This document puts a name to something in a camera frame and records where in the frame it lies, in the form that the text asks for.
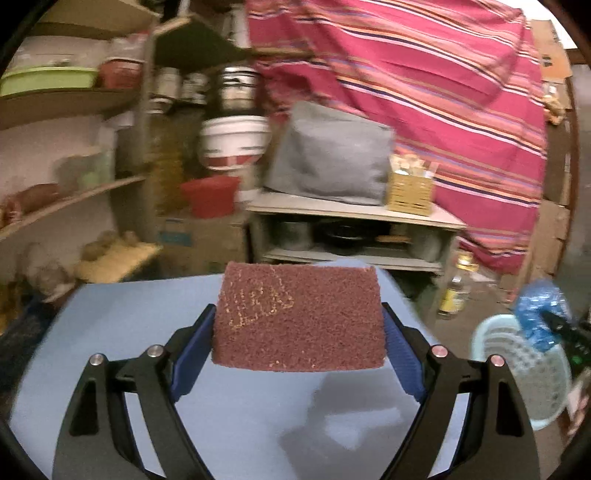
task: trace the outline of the red container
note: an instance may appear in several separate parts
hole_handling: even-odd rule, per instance
[[[139,90],[143,69],[143,61],[109,59],[100,66],[100,85],[104,88]]]
[[[217,175],[181,184],[181,192],[196,218],[214,218],[234,212],[234,197],[240,185],[238,177]]]

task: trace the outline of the blue gripper pad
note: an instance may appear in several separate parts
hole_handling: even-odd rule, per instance
[[[215,316],[216,309],[211,309],[174,364],[173,381],[170,385],[170,395],[173,402],[178,402],[180,397],[191,391],[205,360],[209,356],[212,349],[212,330]]]
[[[398,329],[386,309],[384,314],[384,332],[386,334],[386,353],[394,367],[396,376],[404,391],[421,402],[426,393],[423,384],[423,366],[402,332]]]

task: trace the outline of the lime green plastic basin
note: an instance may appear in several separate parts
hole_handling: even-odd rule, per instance
[[[98,69],[84,67],[36,67],[13,70],[0,79],[0,96],[31,90],[91,88]]]

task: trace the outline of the bottle with yellow label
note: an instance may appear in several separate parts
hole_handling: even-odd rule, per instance
[[[447,284],[447,290],[439,307],[439,317],[451,319],[460,313],[472,289],[471,272],[478,270],[478,265],[472,262],[472,254],[462,252],[458,255],[456,271]]]

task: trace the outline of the yellow label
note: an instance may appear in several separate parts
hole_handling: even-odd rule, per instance
[[[459,312],[463,308],[464,302],[466,301],[461,297],[461,293],[462,292],[457,290],[446,290],[445,297],[443,297],[443,302],[441,303],[439,310],[446,313]]]

